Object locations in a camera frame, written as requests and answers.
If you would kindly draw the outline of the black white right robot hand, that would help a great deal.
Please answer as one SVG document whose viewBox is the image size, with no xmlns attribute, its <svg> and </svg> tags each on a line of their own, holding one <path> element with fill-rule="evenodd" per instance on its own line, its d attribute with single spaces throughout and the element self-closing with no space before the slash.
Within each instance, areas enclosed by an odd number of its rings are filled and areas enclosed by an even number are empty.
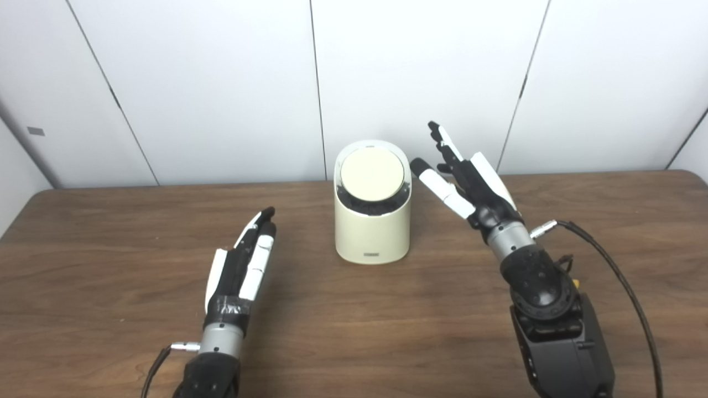
<svg viewBox="0 0 708 398">
<path fill-rule="evenodd" d="M 445 206 L 480 231 L 483 240 L 504 224 L 524 224 L 508 189 L 481 152 L 465 158 L 446 130 L 428 123 L 430 136 L 444 161 L 433 168 L 417 157 L 410 170 Z"/>
</svg>

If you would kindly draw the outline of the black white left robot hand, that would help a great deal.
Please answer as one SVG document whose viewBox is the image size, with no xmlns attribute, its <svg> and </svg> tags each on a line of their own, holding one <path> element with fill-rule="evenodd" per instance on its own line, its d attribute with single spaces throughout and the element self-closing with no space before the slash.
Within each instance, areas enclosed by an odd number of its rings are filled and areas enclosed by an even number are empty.
<svg viewBox="0 0 708 398">
<path fill-rule="evenodd" d="M 274 215 L 275 207 L 266 207 L 247 223 L 231 249 L 216 250 L 207 278 L 203 328 L 215 323 L 247 333 L 275 244 Z"/>
</svg>

